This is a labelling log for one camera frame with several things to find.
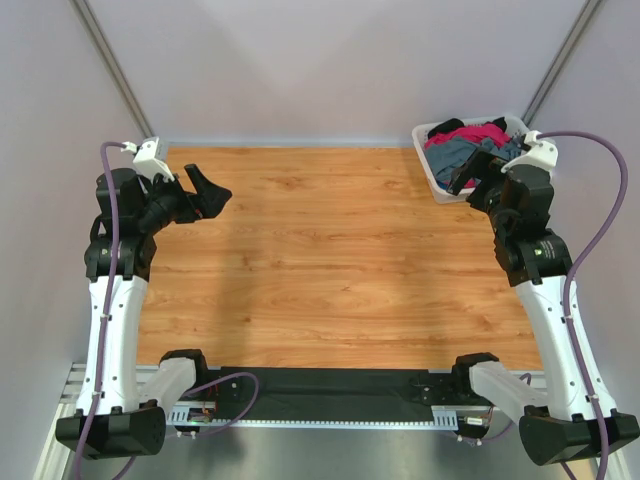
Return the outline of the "grey blue t shirt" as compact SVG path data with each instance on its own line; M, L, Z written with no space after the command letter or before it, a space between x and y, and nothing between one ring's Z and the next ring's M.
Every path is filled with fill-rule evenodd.
M438 186L446 189L453 170L463 165L478 147L479 144L457 137L444 144L426 148L425 156ZM499 150L488 151L506 160L514 159L522 152L516 139L510 139Z

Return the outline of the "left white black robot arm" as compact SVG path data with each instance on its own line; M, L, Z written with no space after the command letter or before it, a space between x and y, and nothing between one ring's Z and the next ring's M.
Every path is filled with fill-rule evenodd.
M211 378L199 349L165 353L144 384L137 381L139 321L147 294L155 234L172 223L213 219L231 199L230 190L208 180L197 165L179 180L146 179L130 168L101 175L100 213L84 254L92 305L84 383L72 416L58 420L57 440L90 460L157 454L166 418L183 396L199 401Z

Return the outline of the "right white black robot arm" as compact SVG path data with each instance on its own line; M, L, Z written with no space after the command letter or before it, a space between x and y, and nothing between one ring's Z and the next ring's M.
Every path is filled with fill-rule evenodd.
M470 180L477 183L467 201L488 216L496 259L533 328L546 390L517 379L489 354L458 358L450 390L462 403L482 397L501 410L535 464L596 458L604 475L609 455L638 438L639 424L619 412L582 324L575 275L587 255L573 258L548 226L558 159L551 137L526 133L523 154L512 160L479 147L447 186L457 195Z

